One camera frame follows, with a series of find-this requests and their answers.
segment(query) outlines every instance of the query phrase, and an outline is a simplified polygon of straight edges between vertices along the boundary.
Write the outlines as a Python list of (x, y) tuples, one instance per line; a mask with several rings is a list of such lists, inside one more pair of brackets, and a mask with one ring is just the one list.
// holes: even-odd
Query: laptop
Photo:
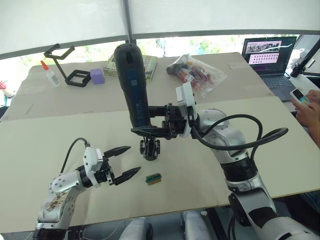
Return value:
[(295, 86), (285, 76), (295, 36), (246, 38), (242, 56), (281, 101), (290, 100)]

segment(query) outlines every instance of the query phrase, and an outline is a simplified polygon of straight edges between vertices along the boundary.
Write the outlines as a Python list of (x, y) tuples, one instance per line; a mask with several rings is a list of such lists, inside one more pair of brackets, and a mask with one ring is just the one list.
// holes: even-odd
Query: cable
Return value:
[(236, 119), (236, 118), (244, 118), (244, 119), (250, 119), (254, 122), (256, 122), (256, 124), (258, 125), (258, 128), (259, 128), (259, 132), (258, 132), (258, 139), (261, 138), (262, 136), (262, 131), (263, 131), (263, 126), (262, 126), (262, 123), (259, 121), (258, 118), (254, 117), (254, 116), (251, 116), (251, 115), (248, 115), (248, 114), (234, 114), (234, 115), (230, 115), (230, 116), (226, 116), (224, 118), (221, 118), (220, 120), (216, 121), (214, 124), (212, 124), (204, 133), (204, 136), (207, 135), (208, 133), (210, 133), (210, 131), (215, 127), (217, 126), (218, 124), (222, 123), (222, 122), (225, 122), (227, 120), (230, 120), (230, 119)]
[(290, 78), (291, 78), (291, 76), (290, 76), (288, 73), (286, 73), (286, 72), (284, 72), (284, 73), (288, 75), (288, 77), (287, 77), (288, 79), (290, 79)]
[(64, 172), (64, 170), (65, 170), (65, 166), (66, 166), (66, 163), (67, 163), (69, 154), (70, 154), (70, 152), (71, 152), (71, 149), (72, 149), (73, 146), (76, 144), (76, 142), (79, 141), (79, 140), (84, 141), (84, 146), (85, 146), (85, 147), (90, 147), (90, 144), (88, 143), (88, 141), (87, 141), (86, 139), (84, 139), (83, 137), (78, 137), (77, 139), (75, 139), (75, 140), (73, 141), (73, 143), (71, 143), (71, 146), (69, 147), (69, 150), (68, 150), (68, 152), (66, 153), (66, 156), (65, 156), (65, 159), (64, 159), (64, 163), (63, 163), (62, 168), (61, 168), (61, 171), (60, 171), (61, 174), (62, 174), (62, 173)]
[(262, 124), (261, 124), (261, 122), (257, 118), (255, 118), (254, 116), (246, 115), (246, 114), (236, 114), (236, 115), (231, 115), (231, 116), (224, 117), (224, 118), (220, 119), (219, 121), (215, 122), (212, 126), (209, 127), (209, 129), (212, 130), (216, 125), (218, 125), (218, 124), (220, 124), (220, 123), (222, 123), (222, 122), (224, 122), (226, 120), (235, 119), (235, 118), (248, 118), (248, 119), (251, 119), (251, 120), (255, 121), (259, 126), (259, 133), (258, 133), (258, 138), (257, 138), (258, 140), (254, 141), (254, 142), (249, 142), (249, 143), (246, 143), (246, 144), (241, 144), (241, 145), (218, 146), (218, 145), (212, 145), (212, 144), (208, 143), (206, 140), (204, 140), (200, 136), (200, 134), (198, 133), (195, 125), (191, 126), (191, 132), (193, 133), (193, 135), (203, 145), (205, 145), (205, 146), (207, 146), (207, 147), (209, 147), (211, 149), (220, 150), (220, 151), (234, 151), (234, 150), (243, 150), (243, 149), (257, 147), (257, 146), (260, 146), (262, 144), (266, 144), (266, 143), (269, 143), (269, 142), (271, 142), (273, 140), (276, 140), (276, 139), (280, 138), (281, 136), (285, 135), (288, 132), (288, 128), (282, 127), (282, 128), (278, 128), (278, 129), (275, 129), (275, 130), (269, 132), (267, 134), (268, 135), (267, 137), (259, 139), (259, 137), (261, 137), (261, 133), (262, 133)]
[(236, 216), (233, 215), (233, 222), (232, 222), (232, 228), (231, 228), (233, 240), (237, 240), (237, 238), (236, 238), (235, 226), (236, 226)]
[(231, 219), (230, 219), (229, 226), (228, 226), (228, 231), (227, 231), (227, 239), (228, 240), (231, 240), (232, 225), (234, 224), (235, 219), (236, 219), (236, 216), (233, 214)]
[[(266, 135), (264, 135), (264, 136), (262, 137), (262, 139), (267, 138), (267, 137), (271, 136), (271, 135), (274, 134), (274, 133), (277, 133), (277, 129), (268, 132)], [(252, 151), (251, 151), (250, 159), (251, 159), (252, 161), (254, 160), (254, 157), (255, 157), (255, 153), (256, 153), (257, 148), (258, 148), (258, 146), (255, 146), (255, 147), (252, 149)]]
[[(109, 238), (117, 231), (117, 229), (119, 228), (120, 224), (122, 224), (124, 221), (125, 221), (125, 219), (122, 220), (121, 222), (119, 222), (119, 224), (116, 226), (116, 228), (113, 230), (113, 232), (112, 232), (109, 236), (107, 236), (107, 237), (105, 237), (105, 238), (103, 238), (103, 239), (99, 239), (99, 240), (107, 240), (107, 239), (109, 239)], [(96, 240), (96, 239), (91, 239), (91, 238), (87, 238), (87, 237), (83, 237), (83, 239), (86, 239), (86, 240)]]
[(28, 240), (28, 238), (30, 238), (30, 236), (33, 234), (34, 232), (30, 232), (30, 234), (24, 239), (24, 240)]
[(231, 225), (232, 225), (232, 218), (234, 217), (234, 215), (231, 217), (230, 221), (229, 221), (229, 225), (228, 225), (228, 231), (227, 231), (227, 239), (231, 240)]

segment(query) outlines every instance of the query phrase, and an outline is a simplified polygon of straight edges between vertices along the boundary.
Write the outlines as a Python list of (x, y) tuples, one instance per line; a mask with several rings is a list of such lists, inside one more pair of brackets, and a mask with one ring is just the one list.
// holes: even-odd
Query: electric screwdriver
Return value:
[(133, 128), (150, 126), (146, 75), (137, 45), (125, 43), (114, 51), (114, 60)]

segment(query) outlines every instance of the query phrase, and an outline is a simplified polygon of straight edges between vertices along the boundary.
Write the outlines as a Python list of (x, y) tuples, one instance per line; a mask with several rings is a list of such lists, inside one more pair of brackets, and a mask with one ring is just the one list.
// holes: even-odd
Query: human hand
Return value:
[(320, 91), (311, 89), (305, 96), (310, 103), (316, 103), (320, 106)]
[(308, 106), (302, 105), (294, 99), (290, 99), (297, 114), (295, 118), (297, 121), (306, 128), (315, 128), (320, 125), (320, 106), (315, 102), (309, 103)]

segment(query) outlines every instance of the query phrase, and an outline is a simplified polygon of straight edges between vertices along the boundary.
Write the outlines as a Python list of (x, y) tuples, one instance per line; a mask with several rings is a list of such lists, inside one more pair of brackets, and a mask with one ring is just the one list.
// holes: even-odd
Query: purple cube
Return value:
[(104, 84), (105, 83), (105, 77), (104, 77), (104, 74), (102, 73), (102, 70), (100, 68), (91, 69), (90, 76), (91, 76), (94, 84)]

